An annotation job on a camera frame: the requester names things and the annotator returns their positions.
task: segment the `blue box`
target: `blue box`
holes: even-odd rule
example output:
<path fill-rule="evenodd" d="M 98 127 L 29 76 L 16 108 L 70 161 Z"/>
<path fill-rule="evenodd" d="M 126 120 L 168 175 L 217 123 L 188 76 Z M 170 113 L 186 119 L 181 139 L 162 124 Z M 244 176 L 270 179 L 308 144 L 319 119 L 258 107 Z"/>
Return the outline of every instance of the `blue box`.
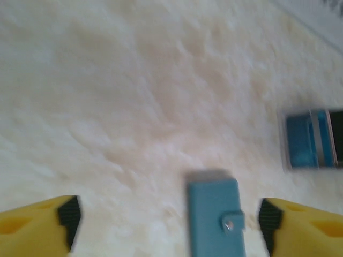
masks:
<path fill-rule="evenodd" d="M 343 164 L 343 111 L 309 110 L 284 117 L 286 165 L 291 169 Z"/>

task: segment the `black edge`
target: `black edge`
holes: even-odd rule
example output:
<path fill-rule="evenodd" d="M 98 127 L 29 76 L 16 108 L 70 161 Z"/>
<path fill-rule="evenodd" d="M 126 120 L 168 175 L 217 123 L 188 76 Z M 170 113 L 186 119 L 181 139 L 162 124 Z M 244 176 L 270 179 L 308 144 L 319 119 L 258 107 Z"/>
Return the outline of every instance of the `black edge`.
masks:
<path fill-rule="evenodd" d="M 258 222 L 262 235 L 269 252 L 269 256 L 274 252 L 274 233 L 281 226 L 281 221 L 284 212 L 277 206 L 268 202 L 268 199 L 264 198 L 259 210 Z"/>
<path fill-rule="evenodd" d="M 338 167 L 343 165 L 343 111 L 330 111 L 333 141 L 336 150 Z"/>
<path fill-rule="evenodd" d="M 77 229 L 81 220 L 81 209 L 78 196 L 74 195 L 68 202 L 57 208 L 59 223 L 67 230 L 66 243 L 72 249 Z"/>

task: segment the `white shaggy rug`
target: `white shaggy rug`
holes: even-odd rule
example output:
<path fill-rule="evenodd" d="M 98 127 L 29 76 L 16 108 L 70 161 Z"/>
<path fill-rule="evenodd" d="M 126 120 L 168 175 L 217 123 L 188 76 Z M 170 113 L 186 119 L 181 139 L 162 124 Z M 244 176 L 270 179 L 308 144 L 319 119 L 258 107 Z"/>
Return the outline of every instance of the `white shaggy rug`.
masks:
<path fill-rule="evenodd" d="M 343 58 L 267 0 L 1 0 L 0 210 L 81 196 L 75 256 L 188 256 L 184 174 L 343 214 L 343 173 L 284 172 L 276 112 L 343 106 Z"/>

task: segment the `blue phone case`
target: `blue phone case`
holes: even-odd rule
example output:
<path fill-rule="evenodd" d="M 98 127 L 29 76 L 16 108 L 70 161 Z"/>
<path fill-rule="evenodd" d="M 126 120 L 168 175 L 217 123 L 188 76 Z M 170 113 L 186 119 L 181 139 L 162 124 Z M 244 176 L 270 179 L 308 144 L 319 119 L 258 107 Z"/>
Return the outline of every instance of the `blue phone case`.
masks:
<path fill-rule="evenodd" d="M 236 179 L 189 183 L 188 206 L 192 257 L 245 257 Z"/>

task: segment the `floor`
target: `floor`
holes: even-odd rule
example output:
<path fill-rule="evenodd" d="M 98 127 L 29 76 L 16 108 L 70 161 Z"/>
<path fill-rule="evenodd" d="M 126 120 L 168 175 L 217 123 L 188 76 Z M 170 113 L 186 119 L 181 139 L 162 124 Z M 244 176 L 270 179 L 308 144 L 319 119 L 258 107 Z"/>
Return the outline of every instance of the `floor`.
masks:
<path fill-rule="evenodd" d="M 79 194 L 72 257 L 188 256 L 185 174 L 343 214 L 343 173 L 285 172 L 277 112 L 343 106 L 343 57 L 267 0 L 0 2 L 0 210 Z"/>

